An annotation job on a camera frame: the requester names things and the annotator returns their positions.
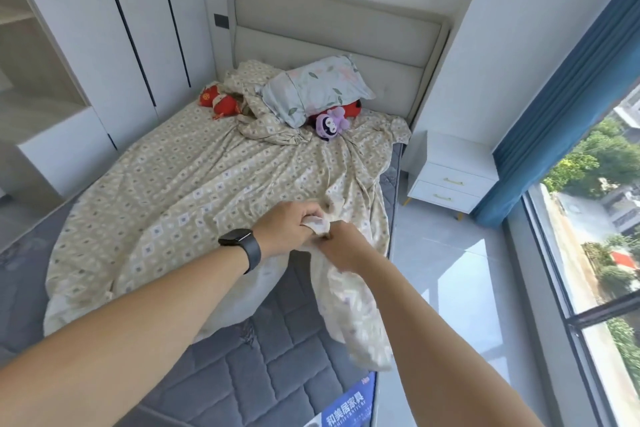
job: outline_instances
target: mattress label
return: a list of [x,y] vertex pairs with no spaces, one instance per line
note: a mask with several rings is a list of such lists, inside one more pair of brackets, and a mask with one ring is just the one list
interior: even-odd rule
[[370,373],[304,427],[360,427],[371,418],[376,374]]

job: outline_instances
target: gray quilted mattress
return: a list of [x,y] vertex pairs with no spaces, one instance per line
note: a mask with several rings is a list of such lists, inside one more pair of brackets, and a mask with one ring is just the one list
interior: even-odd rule
[[[394,229],[401,145],[381,178]],[[42,339],[49,255],[73,203],[0,253],[0,365]],[[289,267],[256,313],[190,346],[122,427],[302,427],[368,372],[329,337],[308,256]]]

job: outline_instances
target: wardrobe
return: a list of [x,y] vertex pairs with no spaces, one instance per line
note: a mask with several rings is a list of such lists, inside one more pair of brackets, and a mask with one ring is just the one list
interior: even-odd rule
[[53,209],[214,79],[204,0],[0,0],[0,188]]

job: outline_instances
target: watch face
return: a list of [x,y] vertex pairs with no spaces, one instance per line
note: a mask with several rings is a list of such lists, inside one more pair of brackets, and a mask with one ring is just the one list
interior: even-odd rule
[[222,235],[220,239],[229,240],[229,241],[240,241],[250,233],[251,233],[251,230],[245,230],[245,229],[231,230],[230,232]]

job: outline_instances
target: window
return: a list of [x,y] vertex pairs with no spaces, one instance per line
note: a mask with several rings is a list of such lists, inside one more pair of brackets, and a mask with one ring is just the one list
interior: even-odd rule
[[525,199],[601,424],[640,426],[640,84]]

